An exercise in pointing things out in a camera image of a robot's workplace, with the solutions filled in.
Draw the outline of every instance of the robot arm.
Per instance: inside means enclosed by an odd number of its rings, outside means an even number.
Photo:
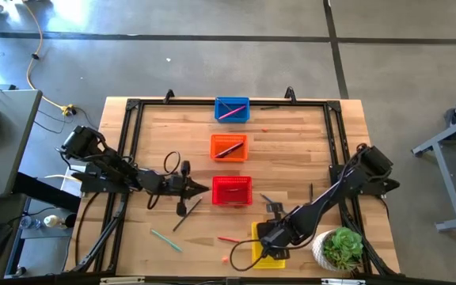
[[[71,158],[88,162],[84,173],[72,175],[82,181],[83,192],[129,193],[144,189],[149,195],[156,196],[154,203],[147,204],[149,209],[155,206],[159,196],[178,196],[177,214],[184,216],[184,200],[209,190],[191,179],[189,161],[183,161],[180,173],[175,169],[167,174],[140,169],[133,158],[118,155],[107,145],[105,137],[90,127],[77,126],[58,151],[66,163]]]
[[[392,162],[375,146],[363,144],[357,153],[343,168],[338,182],[312,203],[297,206],[284,216],[259,226],[265,232],[259,232],[260,243],[264,250],[262,257],[270,255],[274,259],[290,257],[289,249],[299,249],[309,244],[316,233],[321,216],[334,205],[356,196],[360,189],[369,183],[378,183],[387,179]]]

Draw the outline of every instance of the yellow bin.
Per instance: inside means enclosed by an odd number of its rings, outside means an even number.
[[[253,222],[251,224],[252,239],[258,239],[257,224],[258,222]],[[251,245],[251,260],[254,263],[258,259],[258,257],[260,257],[263,247],[261,246],[260,242],[251,242]],[[283,269],[285,267],[285,260],[275,260],[271,256],[262,258],[260,261],[258,261],[256,265],[254,265],[255,269]]]

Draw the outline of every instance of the orange bin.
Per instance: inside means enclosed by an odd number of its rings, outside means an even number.
[[[244,144],[226,155],[224,158],[216,158],[215,156],[232,146],[243,142]],[[211,135],[211,159],[216,162],[243,162],[247,160],[249,147],[247,145],[247,135],[232,135],[232,134],[213,134]]]

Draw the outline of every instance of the plastic basket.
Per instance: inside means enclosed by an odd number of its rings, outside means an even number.
[[[257,224],[259,222],[251,223],[251,239],[257,240]],[[261,255],[263,247],[260,242],[251,242],[251,262],[254,263]],[[283,269],[286,267],[285,260],[275,260],[271,256],[262,258],[253,268],[255,269]]]
[[[251,205],[251,177],[212,177],[212,203],[226,206]]]
[[[219,117],[242,106],[245,106],[245,108],[226,118],[219,119]],[[249,120],[249,98],[217,97],[215,100],[214,117],[219,123],[245,123]]]
[[[244,145],[226,155],[224,158],[216,158],[217,154],[228,150],[232,146],[243,142]],[[217,162],[243,162],[248,156],[247,135],[228,135],[213,134],[211,135],[211,159]]]

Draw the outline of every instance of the potted plant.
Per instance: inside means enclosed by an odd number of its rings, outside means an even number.
[[[313,241],[314,259],[324,269],[349,272],[362,257],[362,237],[345,227],[318,235]]]

